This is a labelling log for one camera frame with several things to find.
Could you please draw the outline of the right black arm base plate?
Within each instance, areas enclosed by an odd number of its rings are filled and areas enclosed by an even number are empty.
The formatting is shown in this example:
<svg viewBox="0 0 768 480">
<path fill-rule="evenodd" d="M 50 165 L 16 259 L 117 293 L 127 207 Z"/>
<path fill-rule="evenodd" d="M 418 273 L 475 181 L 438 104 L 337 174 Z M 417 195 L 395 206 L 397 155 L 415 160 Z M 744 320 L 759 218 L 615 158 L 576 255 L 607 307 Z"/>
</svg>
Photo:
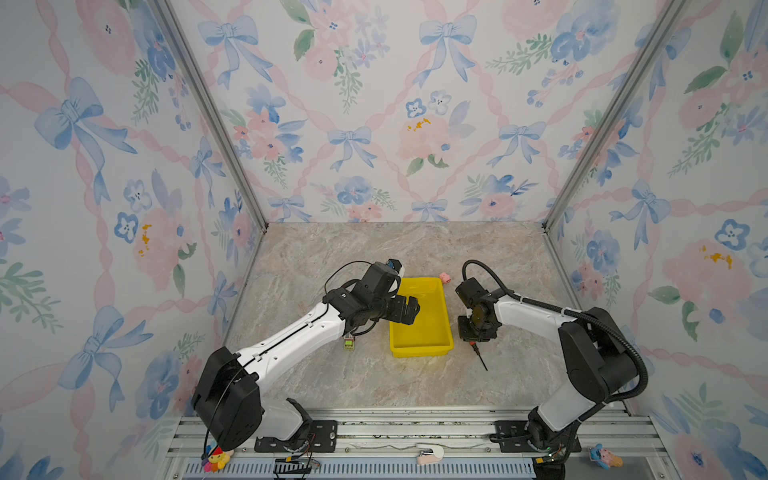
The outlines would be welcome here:
<svg viewBox="0 0 768 480">
<path fill-rule="evenodd" d="M 495 431 L 489 436 L 492 443 L 500 446 L 502 453 L 564 454 L 565 451 L 580 453 L 581 443 L 568 425 L 560 431 L 551 430 L 539 422 L 523 420 L 497 420 Z"/>
</svg>

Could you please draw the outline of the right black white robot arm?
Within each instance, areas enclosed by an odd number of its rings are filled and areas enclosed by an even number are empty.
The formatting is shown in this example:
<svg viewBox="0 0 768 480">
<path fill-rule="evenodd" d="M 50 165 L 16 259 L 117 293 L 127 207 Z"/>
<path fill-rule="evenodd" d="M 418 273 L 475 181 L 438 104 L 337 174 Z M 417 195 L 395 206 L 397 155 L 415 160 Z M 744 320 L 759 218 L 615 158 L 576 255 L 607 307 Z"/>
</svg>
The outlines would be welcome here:
<svg viewBox="0 0 768 480">
<path fill-rule="evenodd" d="M 578 311 L 523 297 L 509 289 L 489 291 L 474 278 L 456 293 L 467 309 L 458 318 L 459 334 L 472 345 L 489 342 L 503 326 L 514 326 L 561 347 L 567 379 L 534 408 L 524 432 L 512 436 L 533 450 L 568 451 L 581 423 L 606 405 L 639 396 L 649 383 L 645 362 L 601 309 Z"/>
</svg>

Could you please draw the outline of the red handled screwdriver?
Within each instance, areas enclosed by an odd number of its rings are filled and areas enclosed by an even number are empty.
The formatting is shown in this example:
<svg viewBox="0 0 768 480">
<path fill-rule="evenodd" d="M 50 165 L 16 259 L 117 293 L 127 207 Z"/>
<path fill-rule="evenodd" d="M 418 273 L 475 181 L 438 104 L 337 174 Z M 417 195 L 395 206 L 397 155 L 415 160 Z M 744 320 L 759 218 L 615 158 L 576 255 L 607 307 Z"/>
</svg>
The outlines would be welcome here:
<svg viewBox="0 0 768 480">
<path fill-rule="evenodd" d="M 475 353 L 475 355 L 480 360 L 481 365 L 483 366 L 484 370 L 485 371 L 489 371 L 489 369 L 487 367 L 487 364 L 486 364 L 485 360 L 482 357 L 482 354 L 480 352 L 479 346 L 477 345 L 477 342 L 476 341 L 470 341 L 469 343 L 470 343 L 470 346 L 471 346 L 473 352 Z"/>
</svg>

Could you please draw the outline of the yellow plastic bin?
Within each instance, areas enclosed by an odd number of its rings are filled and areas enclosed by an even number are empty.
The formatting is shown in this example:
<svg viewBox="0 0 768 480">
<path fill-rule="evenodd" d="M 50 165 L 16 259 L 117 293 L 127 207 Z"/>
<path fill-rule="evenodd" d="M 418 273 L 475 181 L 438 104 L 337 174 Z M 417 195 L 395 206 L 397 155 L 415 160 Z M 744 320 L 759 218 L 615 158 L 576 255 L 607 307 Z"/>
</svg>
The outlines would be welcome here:
<svg viewBox="0 0 768 480">
<path fill-rule="evenodd" d="M 395 358 L 444 356 L 454 348 L 443 283 L 439 278 L 405 278 L 399 294 L 418 300 L 412 325 L 391 323 L 390 350 Z"/>
</svg>

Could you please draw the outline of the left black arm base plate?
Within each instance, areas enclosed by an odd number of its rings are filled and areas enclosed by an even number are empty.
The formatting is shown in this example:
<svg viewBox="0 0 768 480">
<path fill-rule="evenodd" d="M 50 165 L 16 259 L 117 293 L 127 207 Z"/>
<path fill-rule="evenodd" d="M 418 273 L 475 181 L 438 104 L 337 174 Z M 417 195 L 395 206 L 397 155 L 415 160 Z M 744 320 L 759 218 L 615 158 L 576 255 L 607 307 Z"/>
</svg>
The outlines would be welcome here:
<svg viewBox="0 0 768 480">
<path fill-rule="evenodd" d="M 310 420 L 287 440 L 257 437 L 254 451 L 281 454 L 333 453 L 337 444 L 337 430 L 338 422 L 335 420 Z"/>
</svg>

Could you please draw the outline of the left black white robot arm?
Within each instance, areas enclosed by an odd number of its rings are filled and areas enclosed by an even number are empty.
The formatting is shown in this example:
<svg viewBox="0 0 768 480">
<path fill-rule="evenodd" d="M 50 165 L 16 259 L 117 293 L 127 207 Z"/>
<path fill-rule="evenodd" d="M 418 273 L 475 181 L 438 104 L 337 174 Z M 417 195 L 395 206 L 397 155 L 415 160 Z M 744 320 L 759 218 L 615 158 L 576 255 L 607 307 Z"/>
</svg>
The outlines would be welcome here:
<svg viewBox="0 0 768 480">
<path fill-rule="evenodd" d="M 300 319 L 266 340 L 236 352 L 226 347 L 206 361 L 191 405 L 207 439 L 231 451 L 252 437 L 307 447 L 313 420 L 294 399 L 266 400 L 275 381 L 320 347 L 364 334 L 379 321 L 412 325 L 416 298 L 400 294 L 404 267 L 395 259 L 368 264 L 364 275 L 335 289 Z"/>
</svg>

